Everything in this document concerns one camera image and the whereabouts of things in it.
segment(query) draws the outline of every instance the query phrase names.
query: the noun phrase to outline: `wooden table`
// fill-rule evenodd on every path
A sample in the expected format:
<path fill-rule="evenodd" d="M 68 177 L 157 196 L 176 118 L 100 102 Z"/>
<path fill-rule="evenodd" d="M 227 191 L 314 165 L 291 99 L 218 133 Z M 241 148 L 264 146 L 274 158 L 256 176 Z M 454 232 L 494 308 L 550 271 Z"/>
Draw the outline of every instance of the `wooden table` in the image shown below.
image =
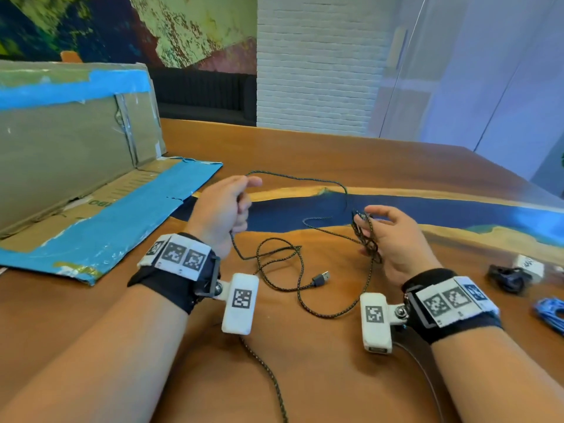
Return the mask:
<path fill-rule="evenodd" d="M 350 187 L 456 192 L 564 207 L 558 198 L 459 147 L 182 120 L 162 120 L 162 128 L 170 155 L 224 163 L 212 181 L 270 170 L 335 179 Z M 278 177 L 264 178 L 264 189 L 295 185 Z M 0 276 L 0 407 L 116 302 L 155 238 L 181 226 L 181 221 L 169 218 L 93 288 L 17 270 Z M 245 254 L 252 254 L 268 236 L 247 232 L 237 242 Z M 320 312 L 340 310 L 358 295 L 368 266 L 354 246 L 314 231 L 282 236 L 303 245 L 306 277 L 325 270 L 332 273 L 330 284 L 304 292 L 310 306 Z M 487 284 L 484 274 L 491 263 L 509 264 L 511 253 L 434 235 L 428 238 L 445 266 L 483 286 L 501 308 L 508 333 L 564 384 L 564 342 L 530 310 L 538 298 L 564 298 L 562 280 L 549 271 L 546 281 L 525 297 L 509 296 Z M 284 286 L 295 285 L 297 269 L 296 262 L 283 264 L 272 271 L 272 278 Z M 222 272 L 229 277 L 237 271 L 254 272 L 254 263 L 242 262 L 232 253 Z M 371 291 L 385 292 L 389 302 L 399 298 L 379 270 Z M 217 326 L 222 311 L 222 303 L 206 300 L 191 316 L 154 421 L 280 420 L 270 379 L 236 338 L 222 334 Z M 447 421 L 457 421 L 440 377 L 433 372 L 429 349 L 409 334 L 403 340 L 430 368 Z M 278 377 L 292 422 L 437 421 L 425 378 L 405 352 L 394 350 L 393 356 L 382 357 L 363 350 L 357 309 L 338 320 L 318 319 L 300 308 L 295 294 L 261 284 L 248 342 Z"/>

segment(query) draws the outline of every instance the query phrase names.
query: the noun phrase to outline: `black sofa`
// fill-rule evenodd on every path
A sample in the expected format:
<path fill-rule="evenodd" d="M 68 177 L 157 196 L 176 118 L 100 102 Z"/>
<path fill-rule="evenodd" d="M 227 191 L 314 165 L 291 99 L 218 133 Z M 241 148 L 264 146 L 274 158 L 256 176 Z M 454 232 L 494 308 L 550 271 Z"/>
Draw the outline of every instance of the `black sofa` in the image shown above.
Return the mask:
<path fill-rule="evenodd" d="M 149 67 L 159 115 L 257 126 L 257 76 Z"/>

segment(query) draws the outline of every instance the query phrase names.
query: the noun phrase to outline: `cable bundle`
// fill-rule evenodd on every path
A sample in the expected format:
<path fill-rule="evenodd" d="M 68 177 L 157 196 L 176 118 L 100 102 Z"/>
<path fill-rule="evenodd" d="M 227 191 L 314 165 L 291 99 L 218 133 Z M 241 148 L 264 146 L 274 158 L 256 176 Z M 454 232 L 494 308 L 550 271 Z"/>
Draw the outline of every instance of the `cable bundle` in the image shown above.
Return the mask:
<path fill-rule="evenodd" d="M 535 305 L 535 310 L 540 319 L 564 335 L 564 319 L 558 316 L 558 312 L 564 314 L 564 301 L 558 298 L 543 298 Z"/>

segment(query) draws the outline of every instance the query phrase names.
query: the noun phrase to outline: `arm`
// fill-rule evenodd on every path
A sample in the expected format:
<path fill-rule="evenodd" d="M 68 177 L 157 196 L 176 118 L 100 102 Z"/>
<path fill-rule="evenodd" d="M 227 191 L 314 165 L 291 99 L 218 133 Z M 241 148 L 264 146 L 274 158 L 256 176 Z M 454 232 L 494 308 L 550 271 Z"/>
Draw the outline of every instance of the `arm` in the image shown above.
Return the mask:
<path fill-rule="evenodd" d="M 440 268 L 417 223 L 389 206 L 367 206 L 388 280 L 401 287 Z M 355 222 L 370 235 L 360 217 Z M 497 327 L 469 329 L 432 344 L 433 355 L 464 423 L 560 421 L 564 389 Z"/>
<path fill-rule="evenodd" d="M 244 190 L 260 184 L 257 177 L 230 177 L 209 186 L 185 231 L 224 258 L 231 249 L 229 232 L 246 229 L 250 198 Z M 157 292 L 144 285 L 128 288 L 10 401 L 0 421 L 148 422 L 187 321 L 186 311 Z"/>

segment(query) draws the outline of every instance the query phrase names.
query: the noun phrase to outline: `black wrist strap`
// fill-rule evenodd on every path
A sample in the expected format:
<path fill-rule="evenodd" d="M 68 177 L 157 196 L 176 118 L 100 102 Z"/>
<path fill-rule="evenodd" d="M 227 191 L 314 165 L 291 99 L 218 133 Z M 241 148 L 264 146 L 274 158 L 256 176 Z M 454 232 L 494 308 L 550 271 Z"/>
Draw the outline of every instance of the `black wrist strap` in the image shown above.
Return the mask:
<path fill-rule="evenodd" d="M 187 234 L 178 233 L 181 236 L 185 236 L 189 239 L 197 240 L 201 242 L 197 237 Z M 160 250 L 159 254 L 155 257 L 155 261 L 158 260 L 159 255 L 164 250 L 164 246 Z M 202 297 L 197 296 L 194 293 L 196 285 L 201 285 L 210 280 L 214 274 L 215 261 L 217 257 L 210 252 L 197 282 L 187 279 L 185 277 L 176 275 L 174 273 L 169 273 L 164 270 L 159 270 L 154 266 L 141 267 L 135 275 L 133 275 L 127 286 L 133 286 L 136 284 L 142 284 L 153 291 L 161 294 L 163 297 L 171 301 L 173 304 L 180 307 L 182 310 L 190 314 L 194 309 L 194 306 L 202 300 Z"/>
<path fill-rule="evenodd" d="M 402 291 L 406 293 L 406 297 L 409 297 L 408 302 L 406 303 L 409 309 L 407 325 L 412 327 L 413 330 L 419 334 L 423 340 L 427 341 L 428 344 L 433 344 L 435 341 L 439 341 L 442 338 L 462 331 L 467 331 L 469 329 L 481 327 L 502 328 L 501 320 L 497 314 L 493 312 L 480 313 L 472 318 L 459 320 L 442 328 L 434 323 L 433 318 L 425 306 L 422 305 L 421 301 L 417 298 L 417 295 L 412 293 L 412 291 L 420 291 L 428 286 L 444 282 L 454 276 L 456 276 L 456 273 L 452 270 L 448 270 L 446 268 L 434 268 L 414 276 L 402 286 Z M 415 301 L 415 304 L 417 305 L 417 311 L 414 308 L 415 306 L 412 305 L 413 301 Z"/>

